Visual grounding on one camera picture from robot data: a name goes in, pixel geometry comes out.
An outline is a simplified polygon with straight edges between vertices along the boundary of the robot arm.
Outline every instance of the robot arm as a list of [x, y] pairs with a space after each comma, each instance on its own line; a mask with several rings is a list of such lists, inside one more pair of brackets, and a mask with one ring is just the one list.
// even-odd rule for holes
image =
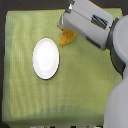
[[115, 69], [123, 76], [108, 97], [104, 128], [128, 128], [128, 16], [113, 16], [88, 0], [70, 0], [57, 24], [76, 31], [101, 50], [110, 50]]
[[101, 50], [106, 49], [106, 42], [113, 16], [88, 0], [71, 0], [69, 8], [61, 15], [60, 29], [76, 31]]

